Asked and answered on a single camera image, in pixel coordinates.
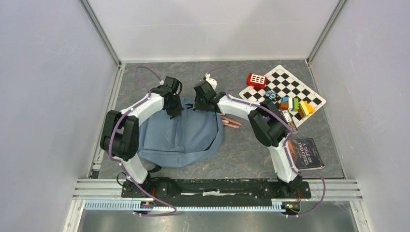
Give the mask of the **blue student backpack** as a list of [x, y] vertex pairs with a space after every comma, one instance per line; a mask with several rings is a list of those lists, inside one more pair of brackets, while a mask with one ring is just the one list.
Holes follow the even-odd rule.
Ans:
[[156, 112], [139, 127], [140, 159], [164, 168], [181, 168], [215, 155], [223, 140], [218, 113], [194, 109], [193, 98], [182, 98], [184, 110], [170, 119]]

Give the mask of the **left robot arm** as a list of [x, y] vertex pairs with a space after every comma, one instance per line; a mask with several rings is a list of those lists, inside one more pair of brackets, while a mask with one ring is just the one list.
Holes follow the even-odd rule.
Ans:
[[170, 119], [182, 114], [180, 92], [182, 83], [167, 76], [161, 85], [152, 88], [136, 104], [122, 110], [110, 110], [105, 116], [100, 147], [116, 161], [134, 182], [133, 190], [140, 197], [148, 196], [152, 184], [146, 180], [148, 170], [143, 167], [137, 151], [139, 148], [139, 127], [156, 112], [165, 111]]

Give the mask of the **purple book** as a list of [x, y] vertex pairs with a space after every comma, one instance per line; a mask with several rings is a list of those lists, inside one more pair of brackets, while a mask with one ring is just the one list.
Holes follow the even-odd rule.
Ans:
[[293, 133], [298, 133], [298, 128], [288, 110], [281, 110], [281, 114], [285, 118], [288, 126], [293, 130]]

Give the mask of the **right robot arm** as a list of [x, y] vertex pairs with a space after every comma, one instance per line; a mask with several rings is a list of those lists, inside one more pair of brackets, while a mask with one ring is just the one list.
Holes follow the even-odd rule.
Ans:
[[269, 99], [261, 103], [235, 98], [228, 93], [217, 93], [210, 83], [203, 80], [194, 86], [194, 108], [246, 119], [251, 124], [257, 140], [266, 146], [276, 165], [279, 191], [292, 197], [299, 190], [302, 176], [296, 169], [287, 144], [291, 128], [275, 104]]

